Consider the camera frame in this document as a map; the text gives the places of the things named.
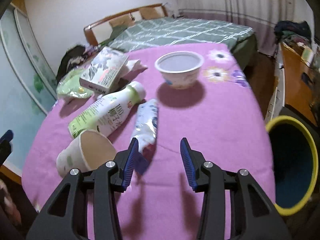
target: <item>white flower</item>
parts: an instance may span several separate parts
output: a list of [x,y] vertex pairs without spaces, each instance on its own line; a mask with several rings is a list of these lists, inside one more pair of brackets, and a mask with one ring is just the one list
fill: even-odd
[[224,63],[232,60],[232,55],[228,51],[224,50],[211,50],[208,54],[209,59],[218,63]]
[[222,68],[208,67],[203,71],[203,76],[209,79],[210,82],[221,82],[229,80],[228,72]]

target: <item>silver screw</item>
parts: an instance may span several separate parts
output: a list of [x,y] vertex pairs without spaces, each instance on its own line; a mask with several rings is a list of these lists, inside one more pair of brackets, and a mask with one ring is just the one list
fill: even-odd
[[248,172],[247,170],[245,170],[245,169],[241,169],[241,170],[240,170],[240,174],[241,174],[242,176],[247,176],[247,175],[249,174],[249,172]]
[[106,166],[107,166],[108,168],[112,168],[112,167],[115,166],[115,165],[116,165],[116,163],[113,162],[113,161],[106,162]]
[[77,175],[79,173],[79,170],[78,169],[72,169],[71,171],[70,171],[70,174],[71,175]]
[[213,166],[213,163],[212,162],[204,162],[203,166],[206,168],[211,168]]

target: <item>black chair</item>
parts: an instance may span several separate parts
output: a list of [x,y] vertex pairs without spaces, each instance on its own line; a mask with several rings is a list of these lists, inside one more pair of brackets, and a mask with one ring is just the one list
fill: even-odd
[[[8,130],[0,138],[0,166],[8,158],[12,152],[10,141],[13,138],[13,133]],[[21,185],[13,182],[5,176],[0,176],[0,179],[7,185],[8,191],[16,204],[21,215],[22,225],[15,227],[12,225],[0,204],[0,240],[24,240],[30,229],[33,221],[36,219],[37,212],[28,200]],[[0,190],[0,203],[4,202],[4,192]]]

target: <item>white bowl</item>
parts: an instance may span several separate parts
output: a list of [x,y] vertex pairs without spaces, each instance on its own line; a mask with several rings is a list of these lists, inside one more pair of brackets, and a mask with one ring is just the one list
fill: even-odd
[[186,89],[195,84],[203,62],[203,57],[198,53],[176,51],[158,58],[155,67],[169,86]]

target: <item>trash can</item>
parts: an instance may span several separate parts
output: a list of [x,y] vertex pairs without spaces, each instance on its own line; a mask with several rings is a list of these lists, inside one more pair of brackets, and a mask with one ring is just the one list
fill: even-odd
[[281,115],[266,125],[273,152],[276,209],[282,216],[301,210],[318,176],[318,155],[308,129],[297,119]]

